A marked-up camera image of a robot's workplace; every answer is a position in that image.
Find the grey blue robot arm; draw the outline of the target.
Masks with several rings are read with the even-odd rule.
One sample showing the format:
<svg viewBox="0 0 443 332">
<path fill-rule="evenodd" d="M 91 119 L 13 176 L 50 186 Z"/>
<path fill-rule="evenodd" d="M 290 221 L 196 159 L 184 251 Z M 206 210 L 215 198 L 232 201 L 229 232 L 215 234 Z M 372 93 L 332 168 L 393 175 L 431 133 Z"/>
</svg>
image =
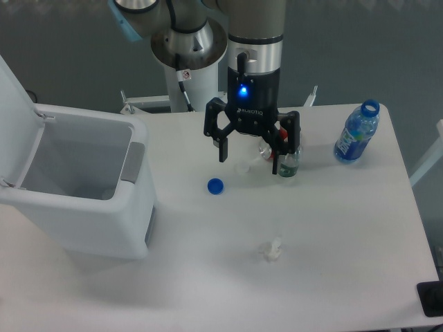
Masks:
<svg viewBox="0 0 443 332">
<path fill-rule="evenodd" d="M 227 98 L 206 103 L 204 134 L 228 155 L 228 135 L 256 136 L 273 153 L 272 172 L 298 170 L 300 115 L 278 110 L 285 1 L 110 1 L 129 39 L 150 38 L 152 52 L 175 71 L 228 60 Z"/>
</svg>

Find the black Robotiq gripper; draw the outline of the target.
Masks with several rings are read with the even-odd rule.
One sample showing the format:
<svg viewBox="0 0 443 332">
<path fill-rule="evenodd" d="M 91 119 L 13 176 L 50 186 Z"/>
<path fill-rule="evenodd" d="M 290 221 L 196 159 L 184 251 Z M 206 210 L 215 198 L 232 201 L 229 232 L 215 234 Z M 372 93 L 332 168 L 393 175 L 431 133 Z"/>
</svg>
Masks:
<svg viewBox="0 0 443 332">
<path fill-rule="evenodd" d="M 279 155 L 293 154 L 300 144 L 300 113 L 290 111 L 279 115 L 278 130 L 275 127 L 278 117 L 278 89 L 280 70 L 264 75 L 245 75 L 232 68 L 228 69 L 228 104 L 220 98 L 213 98 L 206 104 L 204 135 L 213 139 L 219 149 L 219 162 L 228 158 L 228 135 L 235 129 L 252 136 L 271 136 L 268 143 L 274 153 L 272 174 L 278 175 Z M 220 129 L 217 124 L 220 113 L 225 113 L 229 122 Z M 279 129 L 287 130 L 287 141 L 279 135 Z"/>
</svg>

